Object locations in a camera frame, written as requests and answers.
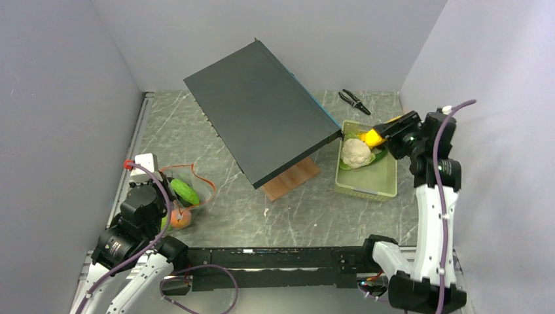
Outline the clear zip top bag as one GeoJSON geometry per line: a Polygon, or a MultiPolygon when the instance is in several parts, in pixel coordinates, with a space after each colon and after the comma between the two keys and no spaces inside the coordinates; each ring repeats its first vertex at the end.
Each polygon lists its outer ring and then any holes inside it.
{"type": "Polygon", "coordinates": [[[173,198],[170,229],[182,230],[192,226],[195,218],[215,197],[216,186],[197,174],[195,164],[167,166],[161,172],[169,182],[173,198]]]}

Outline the orange fruit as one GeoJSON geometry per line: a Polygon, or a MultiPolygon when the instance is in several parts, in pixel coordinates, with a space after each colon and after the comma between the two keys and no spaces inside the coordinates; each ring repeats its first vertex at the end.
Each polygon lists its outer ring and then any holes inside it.
{"type": "Polygon", "coordinates": [[[189,210],[180,211],[178,209],[171,212],[170,225],[176,230],[186,228],[190,225],[192,214],[189,210]]]}

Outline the yellow corn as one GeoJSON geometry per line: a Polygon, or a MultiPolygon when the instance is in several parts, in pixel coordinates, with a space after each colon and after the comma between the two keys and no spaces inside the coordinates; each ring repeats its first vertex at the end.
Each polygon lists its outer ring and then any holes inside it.
{"type": "Polygon", "coordinates": [[[369,148],[379,147],[380,145],[384,144],[386,142],[386,140],[385,140],[384,137],[382,137],[378,133],[376,128],[384,128],[384,127],[394,123],[400,117],[401,116],[397,116],[395,118],[392,118],[392,119],[388,120],[387,122],[384,122],[382,124],[378,124],[378,125],[374,126],[371,130],[369,130],[365,133],[358,133],[356,135],[356,138],[358,138],[359,140],[364,142],[369,148]]]}

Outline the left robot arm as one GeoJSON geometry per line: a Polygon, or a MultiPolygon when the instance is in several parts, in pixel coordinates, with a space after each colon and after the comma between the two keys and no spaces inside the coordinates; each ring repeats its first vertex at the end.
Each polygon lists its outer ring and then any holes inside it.
{"type": "Polygon", "coordinates": [[[71,308],[72,313],[135,313],[140,300],[169,274],[183,273],[189,265],[188,246],[173,236],[164,236],[140,272],[128,281],[136,261],[162,231],[167,217],[163,194],[175,197],[167,180],[160,191],[153,180],[132,184],[108,229],[98,239],[84,286],[71,308]]]}

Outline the light green plastic basket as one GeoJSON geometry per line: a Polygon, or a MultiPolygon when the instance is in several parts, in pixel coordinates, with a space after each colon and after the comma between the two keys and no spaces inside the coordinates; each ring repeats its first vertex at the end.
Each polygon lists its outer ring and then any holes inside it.
{"type": "Polygon", "coordinates": [[[375,201],[387,201],[397,195],[397,161],[386,150],[373,148],[375,158],[367,166],[348,168],[341,159],[343,142],[338,148],[334,190],[337,193],[375,201]]]}

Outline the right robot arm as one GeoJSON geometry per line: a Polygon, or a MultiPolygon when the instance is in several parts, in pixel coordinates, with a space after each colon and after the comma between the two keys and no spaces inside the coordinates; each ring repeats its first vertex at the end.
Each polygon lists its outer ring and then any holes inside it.
{"type": "Polygon", "coordinates": [[[454,263],[454,213],[461,190],[461,164],[449,157],[455,118],[430,112],[421,119],[410,111],[372,129],[394,159],[410,159],[418,202],[416,254],[410,262],[392,238],[370,235],[361,253],[368,271],[387,277],[391,307],[414,313],[453,313],[467,303],[457,285],[454,263]]]}

